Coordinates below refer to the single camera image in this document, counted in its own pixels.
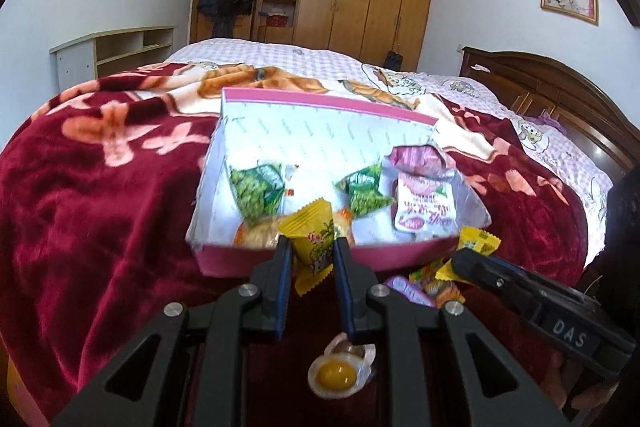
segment red blanket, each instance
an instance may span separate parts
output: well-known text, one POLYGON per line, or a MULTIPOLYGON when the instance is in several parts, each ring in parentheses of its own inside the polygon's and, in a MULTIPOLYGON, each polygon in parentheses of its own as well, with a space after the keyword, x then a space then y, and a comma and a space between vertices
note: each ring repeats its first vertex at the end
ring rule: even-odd
MULTIPOLYGON (((166 94, 140 98, 134 89, 170 84, 158 75, 184 67, 151 69, 63 92, 0 155, 0 333, 49 419, 167 302, 199 305, 239 283, 203 277, 184 241, 217 117, 181 113, 166 94)), ((277 74, 276 84, 303 84, 277 74)), ((201 87, 204 96, 218 89, 201 87)), ((509 121, 447 107, 498 152, 491 161, 451 152, 492 214, 497 254, 574 284, 586 256, 579 199, 522 152, 509 121)), ((542 344, 486 294, 466 296, 539 377, 542 344)), ((310 363, 339 331, 332 280, 292 295, 283 343, 252 347, 251 425, 372 425, 374 384, 342 401, 322 401, 306 385, 310 363)))

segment silver bolt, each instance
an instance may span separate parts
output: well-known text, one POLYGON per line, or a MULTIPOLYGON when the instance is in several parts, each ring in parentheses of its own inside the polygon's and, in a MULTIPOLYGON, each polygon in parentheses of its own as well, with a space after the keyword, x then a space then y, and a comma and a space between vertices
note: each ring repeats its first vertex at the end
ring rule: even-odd
POLYGON ((387 295, 389 295, 389 293, 391 293, 391 290, 388 288, 388 286, 385 286, 383 284, 374 284, 369 289, 369 291, 374 297, 386 297, 387 295))
POLYGON ((180 302, 170 302, 164 307, 164 314, 167 317, 178 317, 184 311, 184 306, 180 302))
POLYGON ((446 311, 449 315, 453 315, 454 317, 462 315, 462 312, 464 310, 465 307, 458 301, 447 301, 444 303, 444 311, 446 311))
POLYGON ((255 284, 251 284, 250 282, 241 285, 238 288, 238 293, 242 296, 242 297, 253 297, 255 294, 258 293, 258 286, 256 286, 255 284))

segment egg-shaped snack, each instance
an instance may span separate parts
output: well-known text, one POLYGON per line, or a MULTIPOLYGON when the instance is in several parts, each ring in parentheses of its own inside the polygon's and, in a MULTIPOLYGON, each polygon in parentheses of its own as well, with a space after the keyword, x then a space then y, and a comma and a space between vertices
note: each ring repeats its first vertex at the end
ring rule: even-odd
POLYGON ((325 400, 346 398, 361 390, 369 379, 371 367, 351 353, 333 353, 317 357, 306 379, 315 395, 325 400))

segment yellow candy wrapper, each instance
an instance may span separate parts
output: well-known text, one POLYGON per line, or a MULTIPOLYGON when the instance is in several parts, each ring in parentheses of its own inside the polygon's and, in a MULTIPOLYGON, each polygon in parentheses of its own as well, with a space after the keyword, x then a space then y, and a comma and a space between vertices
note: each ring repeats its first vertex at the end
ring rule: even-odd
POLYGON ((334 269, 334 219, 331 203, 322 198, 291 214, 278 226, 289 237, 300 272, 294 287, 302 296, 334 269))
MULTIPOLYGON (((471 250, 481 253, 482 255, 490 255, 500 246, 501 239, 495 237, 488 232, 473 227, 462 227, 460 230, 460 239, 458 240, 458 250, 462 248, 470 248, 471 250)), ((451 261, 440 268, 436 272, 436 279, 441 281, 459 281, 465 284, 472 284, 469 281, 458 277, 451 266, 451 261)))

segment wooden headboard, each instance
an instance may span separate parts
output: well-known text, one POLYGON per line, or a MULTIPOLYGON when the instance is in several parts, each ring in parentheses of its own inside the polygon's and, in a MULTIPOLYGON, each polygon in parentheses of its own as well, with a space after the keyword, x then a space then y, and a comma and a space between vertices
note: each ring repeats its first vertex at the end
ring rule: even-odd
POLYGON ((481 82, 517 114, 539 116, 546 109, 613 182, 640 162, 640 130, 577 71, 529 53, 463 51, 460 76, 481 82))

